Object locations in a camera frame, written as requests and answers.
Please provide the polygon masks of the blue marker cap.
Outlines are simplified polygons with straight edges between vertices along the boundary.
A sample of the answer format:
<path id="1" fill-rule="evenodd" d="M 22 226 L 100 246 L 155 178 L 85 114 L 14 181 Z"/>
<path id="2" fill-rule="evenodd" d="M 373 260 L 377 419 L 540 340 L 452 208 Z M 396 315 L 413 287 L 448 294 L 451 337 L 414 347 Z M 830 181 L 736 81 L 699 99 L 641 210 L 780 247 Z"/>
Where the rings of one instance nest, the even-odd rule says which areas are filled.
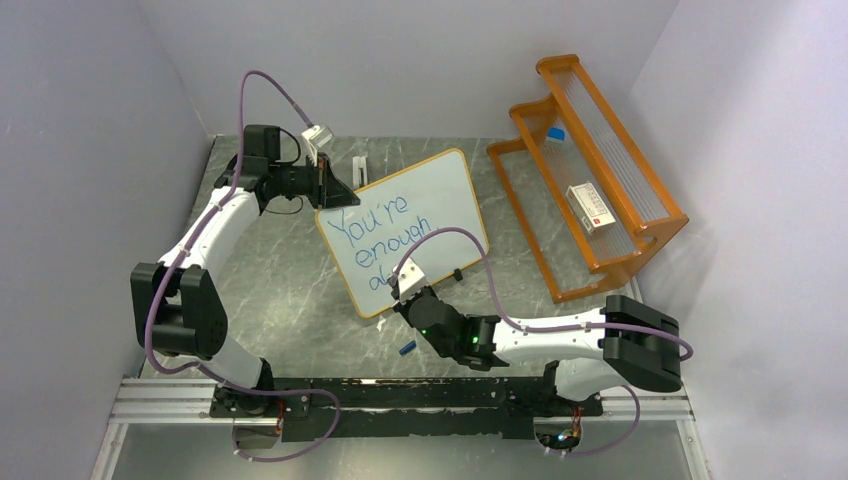
<path id="1" fill-rule="evenodd" d="M 410 352 L 412 352 L 412 351 L 413 351 L 416 347 L 417 347 L 417 343 L 416 343 L 415 341 L 410 341 L 410 342 L 408 342 L 406 345 L 404 345 L 403 347 L 401 347 L 401 348 L 398 350 L 398 353 L 399 353 L 401 356 L 405 356 L 405 355 L 409 354 Z"/>

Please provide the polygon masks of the yellow-framed whiteboard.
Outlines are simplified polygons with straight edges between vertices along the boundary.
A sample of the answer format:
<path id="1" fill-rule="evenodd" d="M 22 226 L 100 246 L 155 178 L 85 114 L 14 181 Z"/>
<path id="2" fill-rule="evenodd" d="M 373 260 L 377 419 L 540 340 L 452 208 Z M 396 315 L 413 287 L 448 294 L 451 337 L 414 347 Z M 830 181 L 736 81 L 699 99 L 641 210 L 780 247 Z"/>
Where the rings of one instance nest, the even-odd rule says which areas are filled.
<path id="1" fill-rule="evenodd" d="M 435 284 L 489 249 L 470 170 L 457 148 L 356 194 L 359 205 L 322 210 L 315 221 L 363 318 L 392 305 L 388 280 L 406 252 Z"/>

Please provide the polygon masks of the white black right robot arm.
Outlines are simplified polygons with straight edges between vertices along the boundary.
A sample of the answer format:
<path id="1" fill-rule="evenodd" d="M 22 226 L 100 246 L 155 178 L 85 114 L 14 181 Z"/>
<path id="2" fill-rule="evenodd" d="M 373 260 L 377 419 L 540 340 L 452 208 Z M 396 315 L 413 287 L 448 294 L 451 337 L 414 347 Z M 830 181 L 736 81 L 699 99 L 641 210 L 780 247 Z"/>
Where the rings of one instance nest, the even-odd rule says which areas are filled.
<path id="1" fill-rule="evenodd" d="M 553 414 L 613 387 L 675 393 L 680 364 L 691 356 L 674 318 L 624 295 L 572 316 L 505 320 L 462 314 L 426 286 L 393 308 L 440 357 L 472 370 L 554 362 L 553 378 L 539 389 Z"/>

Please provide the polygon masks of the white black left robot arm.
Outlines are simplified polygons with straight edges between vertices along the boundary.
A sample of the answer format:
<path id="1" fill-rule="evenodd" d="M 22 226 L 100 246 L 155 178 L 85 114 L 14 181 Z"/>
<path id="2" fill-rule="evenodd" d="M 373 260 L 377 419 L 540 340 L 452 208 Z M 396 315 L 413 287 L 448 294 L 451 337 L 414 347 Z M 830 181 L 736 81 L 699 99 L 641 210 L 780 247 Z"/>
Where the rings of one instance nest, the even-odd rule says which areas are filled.
<path id="1" fill-rule="evenodd" d="M 213 184 L 195 223 L 175 247 L 130 276 L 137 339 L 160 373 L 197 368 L 230 389 L 249 414 L 273 409 L 277 388 L 268 362 L 228 333 L 228 316 L 215 279 L 246 229 L 278 197 L 300 199 L 316 210 L 356 206 L 353 190 L 332 172 L 322 152 L 333 137 L 313 125 L 301 135 L 298 157 L 283 161 L 278 126 L 244 128 L 241 148 Z"/>

